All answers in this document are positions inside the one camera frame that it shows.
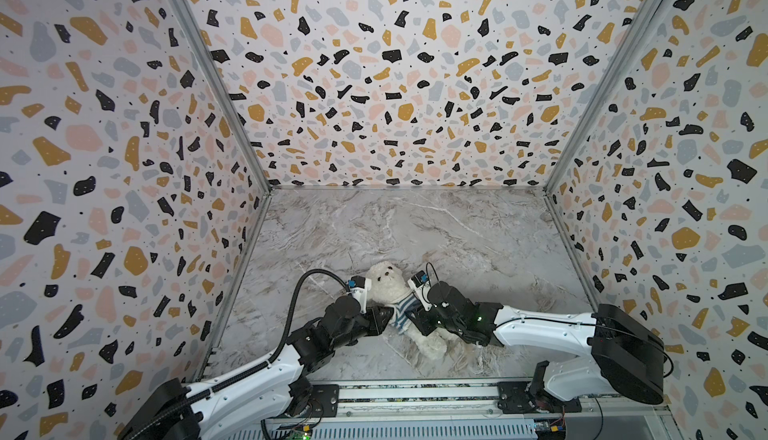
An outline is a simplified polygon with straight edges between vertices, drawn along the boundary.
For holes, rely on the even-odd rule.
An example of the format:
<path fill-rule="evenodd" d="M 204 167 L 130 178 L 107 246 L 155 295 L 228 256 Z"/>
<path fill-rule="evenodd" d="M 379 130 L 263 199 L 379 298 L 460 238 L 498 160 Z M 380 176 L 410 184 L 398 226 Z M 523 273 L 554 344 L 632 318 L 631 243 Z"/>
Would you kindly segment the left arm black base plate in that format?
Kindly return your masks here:
<path fill-rule="evenodd" d="M 337 416 L 340 385 L 312 384 L 307 378 L 300 377 L 287 387 L 277 390 L 277 399 L 266 418 L 307 418 Z"/>

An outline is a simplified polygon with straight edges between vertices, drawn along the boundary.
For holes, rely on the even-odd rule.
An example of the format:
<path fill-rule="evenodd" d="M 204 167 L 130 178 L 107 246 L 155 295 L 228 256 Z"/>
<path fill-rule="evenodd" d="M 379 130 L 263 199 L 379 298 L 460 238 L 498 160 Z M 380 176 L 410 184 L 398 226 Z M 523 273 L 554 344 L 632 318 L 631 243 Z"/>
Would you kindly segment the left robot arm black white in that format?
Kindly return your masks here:
<path fill-rule="evenodd" d="M 287 336 L 264 357 L 213 379 L 158 387 L 119 434 L 121 439 L 224 439 L 251 424 L 303 413 L 313 387 L 308 375 L 336 350 L 381 335 L 394 316 L 390 306 L 363 307 L 352 295 Z"/>

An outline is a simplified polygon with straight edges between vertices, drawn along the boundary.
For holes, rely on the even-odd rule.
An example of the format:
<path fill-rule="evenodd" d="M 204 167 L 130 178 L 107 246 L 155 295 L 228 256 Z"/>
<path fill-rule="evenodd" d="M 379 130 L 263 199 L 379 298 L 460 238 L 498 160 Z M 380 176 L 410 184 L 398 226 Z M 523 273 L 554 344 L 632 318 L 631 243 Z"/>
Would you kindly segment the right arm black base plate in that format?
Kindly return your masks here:
<path fill-rule="evenodd" d="M 563 402 L 545 394 L 536 397 L 529 392 L 529 383 L 525 381 L 502 381 L 497 384 L 497 407 L 504 414 L 580 413 L 578 399 Z"/>

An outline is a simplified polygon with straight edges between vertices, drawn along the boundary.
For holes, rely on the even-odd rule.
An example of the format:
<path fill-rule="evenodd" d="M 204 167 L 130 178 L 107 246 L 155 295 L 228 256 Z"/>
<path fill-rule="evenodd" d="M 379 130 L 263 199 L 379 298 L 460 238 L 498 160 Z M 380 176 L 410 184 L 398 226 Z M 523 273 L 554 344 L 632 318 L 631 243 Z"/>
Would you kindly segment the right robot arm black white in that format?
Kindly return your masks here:
<path fill-rule="evenodd" d="M 530 312 L 494 302 L 473 302 L 455 287 L 432 284 L 425 273 L 408 282 L 419 306 L 407 316 L 420 332 L 443 329 L 470 345 L 532 346 L 569 354 L 541 361 L 527 387 L 531 400 L 563 405 L 586 395 L 617 394 L 647 405 L 664 401 L 663 341 L 620 308 L 594 312 Z"/>

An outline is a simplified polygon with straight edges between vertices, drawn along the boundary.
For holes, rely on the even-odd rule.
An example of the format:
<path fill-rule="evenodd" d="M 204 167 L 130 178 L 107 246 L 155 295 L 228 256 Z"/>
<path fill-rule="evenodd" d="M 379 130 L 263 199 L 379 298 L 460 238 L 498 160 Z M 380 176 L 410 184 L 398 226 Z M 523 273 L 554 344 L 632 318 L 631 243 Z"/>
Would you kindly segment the blue white striped knit sweater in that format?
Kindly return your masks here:
<path fill-rule="evenodd" d="M 410 323 L 408 315 L 412 314 L 422 306 L 422 302 L 413 293 L 404 296 L 402 299 L 391 304 L 391 307 L 394 309 L 394 314 L 389 325 L 400 332 L 404 332 L 408 329 Z"/>

